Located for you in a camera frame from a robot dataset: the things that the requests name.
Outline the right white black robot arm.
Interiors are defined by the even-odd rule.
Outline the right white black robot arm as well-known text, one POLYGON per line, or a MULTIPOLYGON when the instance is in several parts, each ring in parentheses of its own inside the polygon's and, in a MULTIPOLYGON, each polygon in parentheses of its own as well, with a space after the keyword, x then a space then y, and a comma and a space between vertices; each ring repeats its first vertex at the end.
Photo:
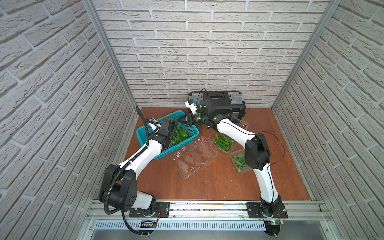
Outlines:
POLYGON ((253 169, 261 191, 261 215, 272 218, 282 206, 279 195, 271 173, 271 152, 262 133, 249 132, 214 110, 211 103, 194 100, 185 102, 189 113, 178 119, 186 125, 206 125, 217 132, 230 137, 239 143, 245 150, 245 162, 253 169))

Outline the teal plastic perforated basket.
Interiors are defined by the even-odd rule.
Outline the teal plastic perforated basket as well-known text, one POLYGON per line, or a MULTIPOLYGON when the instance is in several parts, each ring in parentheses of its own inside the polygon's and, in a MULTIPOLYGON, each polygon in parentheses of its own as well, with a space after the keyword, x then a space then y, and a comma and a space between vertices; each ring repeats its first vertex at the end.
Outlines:
POLYGON ((152 140, 159 141, 161 152, 154 157, 159 160, 174 151, 186 146, 199 135, 195 125, 187 125, 178 122, 185 112, 177 110, 157 120, 148 120, 146 126, 139 127, 136 135, 141 146, 151 143, 152 140))

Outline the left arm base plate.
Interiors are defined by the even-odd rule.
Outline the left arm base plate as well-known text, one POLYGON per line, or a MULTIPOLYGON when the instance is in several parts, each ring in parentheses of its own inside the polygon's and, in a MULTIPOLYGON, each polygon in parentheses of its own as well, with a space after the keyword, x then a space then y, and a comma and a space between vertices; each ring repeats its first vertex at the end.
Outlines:
POLYGON ((134 209, 129 213, 130 218, 168 218, 170 213, 170 202, 160 201, 151 204, 148 209, 134 209))

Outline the clear clamshell container with peppers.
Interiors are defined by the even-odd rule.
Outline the clear clamshell container with peppers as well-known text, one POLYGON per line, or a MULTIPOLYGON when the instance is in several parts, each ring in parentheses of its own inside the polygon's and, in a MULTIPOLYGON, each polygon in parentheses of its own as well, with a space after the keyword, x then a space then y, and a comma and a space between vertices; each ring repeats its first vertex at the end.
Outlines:
POLYGON ((197 170, 207 166, 218 156, 218 151, 204 136, 177 150, 172 156, 180 176, 189 178, 197 170))

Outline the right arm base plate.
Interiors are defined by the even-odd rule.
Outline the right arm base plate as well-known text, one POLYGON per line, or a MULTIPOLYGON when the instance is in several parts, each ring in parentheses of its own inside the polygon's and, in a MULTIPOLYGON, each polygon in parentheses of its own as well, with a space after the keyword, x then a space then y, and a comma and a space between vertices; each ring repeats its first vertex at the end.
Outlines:
POLYGON ((286 219, 288 212, 281 202, 268 204, 263 202, 247 202, 247 213, 250 219, 286 219))

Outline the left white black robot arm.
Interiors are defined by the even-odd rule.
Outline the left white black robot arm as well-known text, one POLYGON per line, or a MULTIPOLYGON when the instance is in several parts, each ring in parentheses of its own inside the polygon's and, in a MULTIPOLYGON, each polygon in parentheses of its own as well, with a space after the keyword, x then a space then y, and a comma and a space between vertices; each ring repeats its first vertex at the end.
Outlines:
POLYGON ((125 213, 132 209, 140 209, 144 215, 157 214, 155 221, 145 221, 145 224, 156 225, 161 217, 157 207, 156 197, 138 191, 137 178, 146 166, 172 142, 172 133, 177 125, 176 120, 165 118, 161 122, 144 117, 139 107, 136 107, 141 117, 146 134, 145 144, 131 157, 118 165, 109 165, 103 175, 99 201, 104 204, 107 215, 120 212, 125 227, 136 235, 150 235, 152 230, 135 230, 126 218, 125 213))

